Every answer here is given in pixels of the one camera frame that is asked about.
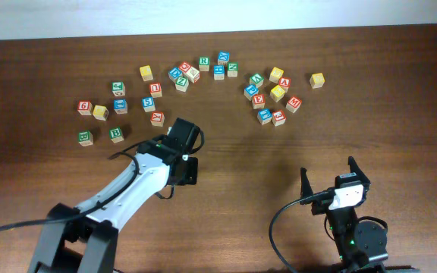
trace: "wooden table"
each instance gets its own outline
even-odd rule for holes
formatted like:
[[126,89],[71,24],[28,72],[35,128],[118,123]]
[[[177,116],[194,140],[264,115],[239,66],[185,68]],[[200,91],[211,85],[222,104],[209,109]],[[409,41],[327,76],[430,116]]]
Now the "wooden table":
[[[219,51],[239,63],[239,77],[201,73],[186,93],[168,71]],[[139,67],[151,65],[164,89],[156,107],[165,128],[152,127],[140,100],[149,95]],[[286,124],[261,126],[244,97],[252,73],[272,67],[299,96]],[[313,72],[326,83],[311,89]],[[123,80],[130,110],[112,110],[110,83]],[[285,110],[260,92],[266,107]],[[77,101],[110,109],[107,121],[81,116]],[[58,202],[74,206],[129,162],[108,155],[166,131],[181,117],[200,126],[199,182],[174,199],[149,199],[119,236],[116,268],[125,272],[246,272],[284,268],[267,236],[269,222],[300,195],[300,167],[313,190],[333,186],[352,155],[372,181],[357,210],[389,223],[388,265],[437,271],[437,25],[355,27],[160,36],[0,42],[0,224],[42,218]],[[126,140],[113,144],[108,130]],[[93,146],[77,133],[90,130]],[[309,206],[290,209],[275,226],[278,248],[294,265],[339,262]],[[23,272],[41,227],[0,233],[0,272]],[[82,250],[83,245],[74,246]]]

